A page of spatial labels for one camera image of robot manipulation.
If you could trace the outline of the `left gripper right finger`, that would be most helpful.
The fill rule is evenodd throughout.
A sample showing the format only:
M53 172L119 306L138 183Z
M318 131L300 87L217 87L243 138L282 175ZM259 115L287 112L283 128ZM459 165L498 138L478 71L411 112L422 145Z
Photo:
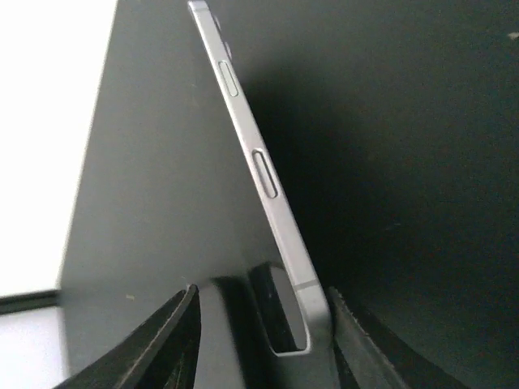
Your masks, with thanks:
M357 388L465 388L466 385L415 352L369 310L327 291L333 313L339 375Z

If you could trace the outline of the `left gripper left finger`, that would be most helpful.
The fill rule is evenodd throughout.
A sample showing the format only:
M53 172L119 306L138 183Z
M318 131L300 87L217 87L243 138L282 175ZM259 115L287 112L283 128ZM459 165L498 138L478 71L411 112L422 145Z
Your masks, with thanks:
M192 388L201 337L199 290L176 293L121 344L59 388Z

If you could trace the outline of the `phone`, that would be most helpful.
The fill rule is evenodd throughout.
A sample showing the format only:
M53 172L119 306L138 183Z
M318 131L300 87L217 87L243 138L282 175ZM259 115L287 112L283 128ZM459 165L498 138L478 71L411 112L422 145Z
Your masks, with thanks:
M229 46L223 41L217 19L205 1L189 1L188 7L258 190L281 255L281 269L290 280L302 317L304 347L294 351L276 351L275 354L305 355L327 348L332 339L328 303L260 129L234 71Z

